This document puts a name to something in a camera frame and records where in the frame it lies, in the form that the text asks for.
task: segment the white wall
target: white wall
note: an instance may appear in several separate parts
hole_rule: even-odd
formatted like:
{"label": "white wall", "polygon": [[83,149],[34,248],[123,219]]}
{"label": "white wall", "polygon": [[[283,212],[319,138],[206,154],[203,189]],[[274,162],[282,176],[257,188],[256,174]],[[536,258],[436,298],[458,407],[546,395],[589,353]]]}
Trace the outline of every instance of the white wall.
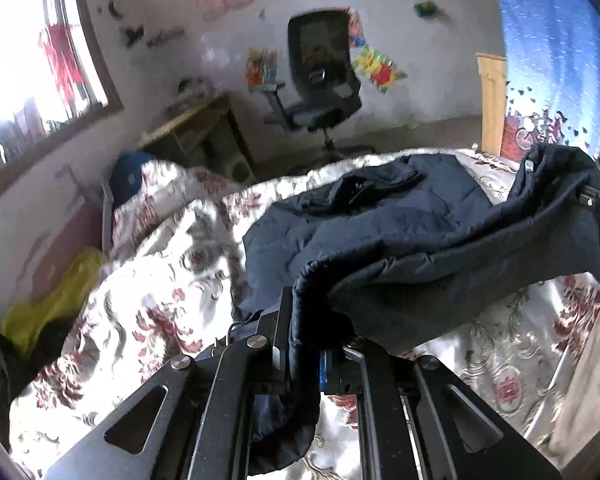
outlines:
{"label": "white wall", "polygon": [[[148,0],[161,26],[181,25],[186,40],[174,45],[173,59],[183,73],[202,74],[230,91],[236,115],[256,160],[266,160],[320,142],[319,136],[284,134],[265,126],[269,112],[262,95],[250,95],[244,82],[248,46],[283,54],[280,77],[288,79],[286,23],[289,17],[319,7],[355,7],[362,16],[367,41],[390,56],[408,74],[382,95],[363,82],[363,108],[334,131],[334,137],[401,126],[410,121],[436,121],[480,114],[480,81],[476,52],[503,54],[497,0],[434,0],[448,21],[417,18],[413,5],[424,0],[255,0],[205,23],[196,0]],[[265,19],[258,15],[265,10]],[[286,88],[283,99],[295,93]]]}
{"label": "white wall", "polygon": [[[80,183],[98,186],[118,153],[133,146],[148,122],[160,113],[177,83],[168,58],[159,49],[124,47],[120,24],[106,12],[108,1],[88,0],[88,6],[124,110],[64,143],[0,197],[0,319],[10,304],[29,296],[38,264],[84,205],[84,200],[75,201],[78,190],[67,172],[56,174],[68,164]],[[144,23],[147,34],[155,30],[143,0],[116,2],[128,12],[129,23]],[[96,12],[98,6],[104,7],[103,14]]]}

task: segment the desk top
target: desk top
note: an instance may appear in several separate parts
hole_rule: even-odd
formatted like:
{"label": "desk top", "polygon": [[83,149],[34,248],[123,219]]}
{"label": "desk top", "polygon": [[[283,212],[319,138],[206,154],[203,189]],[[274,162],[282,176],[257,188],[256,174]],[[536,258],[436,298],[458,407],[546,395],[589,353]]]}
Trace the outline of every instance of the desk top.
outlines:
{"label": "desk top", "polygon": [[161,137],[169,134],[174,129],[176,129],[181,124],[189,121],[192,117],[200,113],[202,110],[210,107],[213,104],[216,104],[219,100],[226,98],[224,94],[214,95],[213,97],[205,97],[199,100],[196,100],[187,110],[183,113],[164,123],[162,126],[152,130],[150,132],[145,132],[140,136],[140,141],[138,142],[138,148],[144,148],[148,146],[152,142],[160,139]]}

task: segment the window sill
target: window sill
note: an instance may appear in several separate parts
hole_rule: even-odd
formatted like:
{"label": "window sill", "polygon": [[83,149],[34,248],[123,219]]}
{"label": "window sill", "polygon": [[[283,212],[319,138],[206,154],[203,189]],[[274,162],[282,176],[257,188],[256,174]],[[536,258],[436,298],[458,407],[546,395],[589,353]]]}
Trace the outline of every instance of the window sill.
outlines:
{"label": "window sill", "polygon": [[116,99],[115,102],[105,107],[93,110],[83,117],[78,117],[75,121],[63,126],[46,139],[41,140],[17,160],[4,166],[0,170],[0,197],[27,171],[55,151],[56,148],[59,148],[75,136],[80,135],[85,129],[93,126],[102,119],[118,113],[122,108],[122,104]]}

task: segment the yellow bag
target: yellow bag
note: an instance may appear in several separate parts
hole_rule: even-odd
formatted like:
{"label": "yellow bag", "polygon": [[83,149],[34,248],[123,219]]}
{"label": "yellow bag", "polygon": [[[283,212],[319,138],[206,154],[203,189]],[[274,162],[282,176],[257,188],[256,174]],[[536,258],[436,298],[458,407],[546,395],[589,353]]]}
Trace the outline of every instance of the yellow bag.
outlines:
{"label": "yellow bag", "polygon": [[58,288],[43,301],[15,304],[9,309],[0,325],[2,335],[23,356],[28,356],[49,321],[77,316],[106,261],[106,256],[96,249],[83,250],[65,272]]}

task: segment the office chair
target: office chair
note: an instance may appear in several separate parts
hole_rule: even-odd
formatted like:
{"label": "office chair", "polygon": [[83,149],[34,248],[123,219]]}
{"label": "office chair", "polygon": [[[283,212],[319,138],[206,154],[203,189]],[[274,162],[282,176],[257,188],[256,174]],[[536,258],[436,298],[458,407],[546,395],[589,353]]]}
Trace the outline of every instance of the office chair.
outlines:
{"label": "office chair", "polygon": [[357,155],[375,153],[372,146],[336,149],[327,130],[360,110],[360,81],[349,58],[349,13],[346,10],[315,10],[299,14],[288,24],[289,65],[301,100],[284,107],[278,91],[283,82],[257,85],[273,113],[265,124],[278,124],[285,132],[306,128],[322,130],[325,155],[309,164],[295,166],[288,174],[303,174],[313,168]]}

